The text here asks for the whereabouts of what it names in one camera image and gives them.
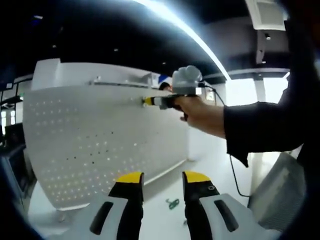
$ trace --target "perforated metal sheet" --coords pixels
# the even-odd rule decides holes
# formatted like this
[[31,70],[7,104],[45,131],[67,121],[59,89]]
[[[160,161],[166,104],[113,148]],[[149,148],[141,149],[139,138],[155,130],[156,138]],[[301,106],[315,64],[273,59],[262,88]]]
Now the perforated metal sheet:
[[108,193],[119,175],[145,181],[187,157],[181,113],[142,107],[167,92],[124,86],[71,86],[24,96],[23,128],[34,173],[57,209]]

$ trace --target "led light strip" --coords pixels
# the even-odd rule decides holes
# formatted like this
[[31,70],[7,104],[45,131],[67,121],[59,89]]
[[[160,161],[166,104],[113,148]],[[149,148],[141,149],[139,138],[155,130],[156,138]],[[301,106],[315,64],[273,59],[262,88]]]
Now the led light strip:
[[139,4],[146,6],[151,11],[155,12],[157,15],[163,19],[176,25],[178,28],[183,30],[188,34],[214,61],[216,66],[220,69],[226,80],[231,80],[229,74],[227,73],[225,67],[219,61],[217,56],[211,51],[208,45],[193,31],[187,24],[185,24],[180,18],[178,18],[173,12],[171,12],[165,5],[160,2],[152,0],[133,0]]
[[289,77],[289,75],[290,75],[290,72],[288,71],[288,72],[283,76],[283,78],[286,79],[287,77]]

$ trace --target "hand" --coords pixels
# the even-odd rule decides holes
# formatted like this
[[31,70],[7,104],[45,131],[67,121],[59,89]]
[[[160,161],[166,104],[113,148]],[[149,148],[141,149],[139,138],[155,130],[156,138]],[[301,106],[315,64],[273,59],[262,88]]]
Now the hand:
[[183,122],[188,122],[189,124],[191,124],[193,120],[201,118],[201,116],[204,115],[207,107],[207,105],[198,96],[181,96],[175,99],[174,104],[178,105],[182,111],[188,115],[187,121],[183,116],[180,117],[180,120]]
[[188,115],[187,120],[180,117],[183,122],[205,133],[225,137],[223,107],[207,105],[198,96],[181,96],[175,99],[174,104]]

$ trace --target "cable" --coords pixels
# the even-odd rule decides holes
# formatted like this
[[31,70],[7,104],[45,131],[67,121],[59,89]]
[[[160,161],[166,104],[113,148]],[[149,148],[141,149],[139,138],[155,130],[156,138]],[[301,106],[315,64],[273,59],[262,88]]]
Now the cable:
[[[219,95],[219,93],[217,92],[217,90],[216,90],[215,88],[213,88],[213,87],[210,86],[210,85],[205,84],[204,82],[200,82],[200,83],[199,83],[199,87],[212,89],[212,91],[218,96],[218,98],[219,98],[220,101],[222,102],[223,106],[226,106],[225,102],[222,100],[221,96]],[[240,190],[239,190],[239,185],[238,185],[238,181],[237,181],[237,177],[236,177],[236,172],[235,172],[235,168],[234,168],[234,164],[233,164],[233,162],[232,162],[232,158],[231,158],[231,155],[230,155],[230,154],[229,154],[229,158],[230,158],[230,164],[231,164],[232,173],[233,173],[233,177],[234,177],[234,182],[235,182],[235,186],[236,186],[236,190],[237,190],[238,194],[239,194],[241,197],[250,198],[250,197],[251,197],[250,195],[244,195],[244,194],[242,194],[242,193],[240,192]]]
[[229,154],[229,158],[230,158],[232,173],[233,173],[234,182],[235,182],[235,186],[236,186],[236,190],[238,191],[238,194],[239,194],[241,197],[250,198],[251,196],[249,196],[249,195],[243,195],[243,194],[240,192],[240,190],[239,190],[239,185],[238,185],[238,181],[237,181],[237,177],[236,177],[236,173],[235,173],[234,164],[232,163],[232,158],[231,158],[231,155],[230,155],[230,154]]

